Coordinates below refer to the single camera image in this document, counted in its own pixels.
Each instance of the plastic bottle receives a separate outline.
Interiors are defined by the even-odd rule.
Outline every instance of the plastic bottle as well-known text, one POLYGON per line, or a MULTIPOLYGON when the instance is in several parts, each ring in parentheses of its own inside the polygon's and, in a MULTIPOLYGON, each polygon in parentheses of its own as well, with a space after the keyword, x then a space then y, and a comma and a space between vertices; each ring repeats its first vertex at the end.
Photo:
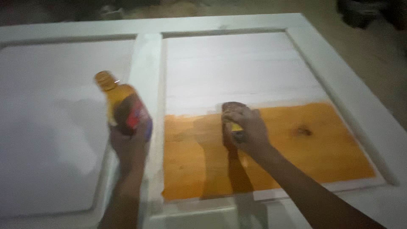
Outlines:
POLYGON ((152 130, 151 118, 136 90, 131 85, 119 84, 109 71, 97 73, 95 81, 107 99, 109 124, 117 126, 123 134, 133 135, 137 131, 140 119, 145 119, 148 122, 146 139, 149 140, 152 130))

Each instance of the person's right hand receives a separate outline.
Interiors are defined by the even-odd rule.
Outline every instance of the person's right hand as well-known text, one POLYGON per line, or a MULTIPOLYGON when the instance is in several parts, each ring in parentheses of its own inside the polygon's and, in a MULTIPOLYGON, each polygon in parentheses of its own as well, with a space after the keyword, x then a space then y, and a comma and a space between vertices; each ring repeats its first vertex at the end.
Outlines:
POLYGON ((263 152, 271 147, 267 134, 267 128, 260 116, 259 110, 251 110, 248 107, 238 107, 231 112, 225 112, 222 119, 226 123, 228 133, 231 134, 231 123, 228 121, 239 124, 245 135, 245 140, 242 143, 237 143, 235 139, 230 136, 234 145, 248 153, 254 159, 257 154, 263 152))

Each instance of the wood grain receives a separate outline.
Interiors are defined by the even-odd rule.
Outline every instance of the wood grain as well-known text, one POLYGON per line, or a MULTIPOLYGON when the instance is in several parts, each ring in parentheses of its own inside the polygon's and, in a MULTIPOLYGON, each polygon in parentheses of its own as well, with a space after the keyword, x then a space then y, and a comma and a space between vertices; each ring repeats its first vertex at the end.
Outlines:
MULTIPOLYGON (((269 140, 319 183, 374 177, 375 173, 334 108, 328 103, 260 109, 269 140)), ((166 200, 213 198, 279 188, 244 152, 222 145, 221 115, 165 117, 166 200)))

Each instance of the forearm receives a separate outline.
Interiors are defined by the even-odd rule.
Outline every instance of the forearm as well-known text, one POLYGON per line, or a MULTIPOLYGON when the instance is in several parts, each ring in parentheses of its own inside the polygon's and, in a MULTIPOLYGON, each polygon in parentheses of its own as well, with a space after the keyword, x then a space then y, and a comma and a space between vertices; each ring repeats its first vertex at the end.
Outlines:
POLYGON ((284 189, 313 228, 383 228, 268 147, 254 158, 284 189))
POLYGON ((133 169, 128 174, 121 175, 99 228, 137 228, 143 169, 144 167, 133 169))

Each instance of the white painted panel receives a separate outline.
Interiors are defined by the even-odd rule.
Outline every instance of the white painted panel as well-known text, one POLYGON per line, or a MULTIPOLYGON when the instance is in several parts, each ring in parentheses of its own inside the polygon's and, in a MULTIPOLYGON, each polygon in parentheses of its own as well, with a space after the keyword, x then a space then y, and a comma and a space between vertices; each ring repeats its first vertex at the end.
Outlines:
POLYGON ((283 32, 166 42, 166 114, 203 115, 228 101, 278 106, 328 100, 283 32))
POLYGON ((89 209, 108 139, 95 73, 127 78, 134 40, 0 50, 0 217, 89 209))

